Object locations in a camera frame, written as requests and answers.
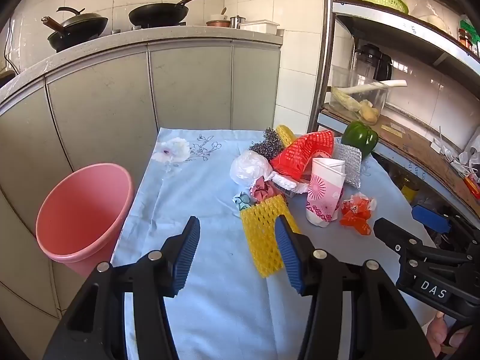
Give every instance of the silver screw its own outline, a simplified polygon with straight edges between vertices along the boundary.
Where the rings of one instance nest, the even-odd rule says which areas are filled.
[[[100,264],[97,265],[97,271],[99,271],[99,272],[108,271],[109,268],[110,268],[110,264],[106,261],[101,262]]]
[[[322,249],[315,249],[315,250],[313,251],[313,256],[314,256],[316,259],[323,260],[323,259],[326,259],[326,258],[327,258],[327,252],[325,252],[325,251],[322,250]]]
[[[148,253],[148,259],[151,261],[156,261],[162,258],[162,252],[159,250],[152,250]]]
[[[376,271],[380,267],[380,265],[378,265],[378,262],[376,262],[374,259],[369,259],[369,261],[367,261],[366,263],[366,266],[372,271]]]

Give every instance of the green bell pepper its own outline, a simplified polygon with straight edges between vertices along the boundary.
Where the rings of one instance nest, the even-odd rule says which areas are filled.
[[[342,135],[342,143],[360,149],[362,159],[371,153],[377,142],[378,134],[359,120],[351,122]]]

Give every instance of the wok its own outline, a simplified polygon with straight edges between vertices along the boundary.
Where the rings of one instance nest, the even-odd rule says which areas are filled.
[[[190,1],[142,5],[131,11],[128,17],[134,26],[142,28],[177,26],[186,17],[188,8],[185,4]]]
[[[62,24],[57,23],[49,16],[42,18],[42,23],[55,31],[48,37],[48,41],[57,52],[98,38],[109,21],[98,13],[81,13],[83,9],[77,11],[70,7],[60,7],[57,12],[59,11],[69,11],[75,16],[70,17]]]

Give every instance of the pink trash bin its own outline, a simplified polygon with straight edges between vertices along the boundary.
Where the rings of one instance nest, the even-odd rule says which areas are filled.
[[[134,199],[129,173],[114,163],[82,168],[46,197],[37,217],[37,241],[52,260],[88,276],[109,261]]]

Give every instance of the human hand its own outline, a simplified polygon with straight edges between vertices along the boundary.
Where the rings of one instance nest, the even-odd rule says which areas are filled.
[[[469,333],[471,326],[468,326],[463,329],[459,329],[455,332],[452,337],[450,337],[449,345],[454,348],[458,348],[462,341],[465,339],[467,334]],[[441,311],[437,312],[437,315],[430,322],[427,329],[427,340],[430,343],[431,349],[437,357],[441,350],[442,344],[447,337],[448,327],[445,321],[443,320],[443,313]]]

